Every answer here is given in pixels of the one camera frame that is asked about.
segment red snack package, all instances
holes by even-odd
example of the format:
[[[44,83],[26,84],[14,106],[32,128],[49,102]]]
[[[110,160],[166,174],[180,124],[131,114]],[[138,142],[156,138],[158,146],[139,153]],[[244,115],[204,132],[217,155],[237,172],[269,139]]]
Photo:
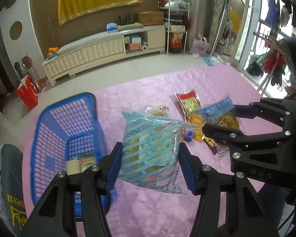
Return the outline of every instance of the red snack package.
[[[202,106],[198,96],[196,95],[194,90],[183,94],[176,93],[175,95],[184,112],[184,120],[190,122],[192,114],[195,113],[196,109]]]

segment gold fringe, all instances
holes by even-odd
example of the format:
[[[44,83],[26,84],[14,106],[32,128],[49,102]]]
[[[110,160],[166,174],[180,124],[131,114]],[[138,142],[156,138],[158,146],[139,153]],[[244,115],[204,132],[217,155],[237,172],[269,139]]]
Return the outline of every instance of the gold fringe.
[[[125,6],[125,5],[138,4],[138,3],[142,3],[142,1],[141,0],[132,0],[132,1],[127,1],[127,2],[116,2],[116,3],[111,3],[111,4],[108,4],[108,5],[99,6],[99,7],[96,7],[96,8],[92,8],[92,9],[89,9],[89,10],[86,10],[86,11],[79,12],[79,13],[77,13],[75,15],[71,15],[71,16],[69,16],[68,18],[66,18],[64,20],[61,20],[59,22],[59,25],[61,26],[62,24],[66,23],[69,20],[81,17],[81,16],[86,15],[88,13],[93,13],[93,12],[96,12],[96,11],[102,11],[102,10],[106,10],[106,9],[110,9],[110,8],[121,7],[121,6]]]

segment tile floor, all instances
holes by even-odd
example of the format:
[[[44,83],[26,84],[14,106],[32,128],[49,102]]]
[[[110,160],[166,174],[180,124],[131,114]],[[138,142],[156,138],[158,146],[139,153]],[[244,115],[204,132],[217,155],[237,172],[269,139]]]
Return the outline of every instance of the tile floor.
[[[81,72],[73,79],[65,76],[56,82],[55,87],[48,85],[39,94],[39,104],[32,111],[27,109],[16,93],[12,93],[0,116],[0,145],[14,144],[23,151],[30,120],[39,115],[48,105],[74,94],[93,92],[144,77],[201,66],[207,66],[203,58],[193,59],[189,54],[151,54],[107,64]],[[292,209],[291,206],[285,207],[283,219]]]

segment pile of oranges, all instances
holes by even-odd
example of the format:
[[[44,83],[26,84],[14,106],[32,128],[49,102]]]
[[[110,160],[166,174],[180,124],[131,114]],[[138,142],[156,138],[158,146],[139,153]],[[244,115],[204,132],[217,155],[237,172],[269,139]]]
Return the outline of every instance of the pile of oranges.
[[[48,48],[48,54],[47,56],[51,56],[54,53],[58,52],[59,48],[58,47],[53,47],[53,48]]]

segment striped plastic bag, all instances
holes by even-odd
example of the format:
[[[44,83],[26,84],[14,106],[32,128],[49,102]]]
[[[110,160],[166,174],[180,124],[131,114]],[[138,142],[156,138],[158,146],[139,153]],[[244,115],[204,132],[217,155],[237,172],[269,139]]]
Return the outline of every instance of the striped plastic bag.
[[[179,144],[197,125],[122,108],[126,120],[119,178],[140,187],[182,193],[175,184]]]

